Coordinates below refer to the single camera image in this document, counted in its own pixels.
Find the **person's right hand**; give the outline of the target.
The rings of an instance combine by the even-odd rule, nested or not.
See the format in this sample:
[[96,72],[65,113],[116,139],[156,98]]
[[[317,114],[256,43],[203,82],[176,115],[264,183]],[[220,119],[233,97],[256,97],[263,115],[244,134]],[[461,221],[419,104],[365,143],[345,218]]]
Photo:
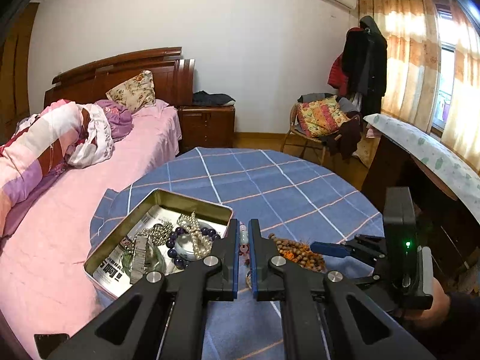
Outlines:
[[397,310],[396,316],[413,321],[419,328],[432,328],[441,324],[448,316],[451,299],[436,278],[433,278],[433,303],[428,310]]

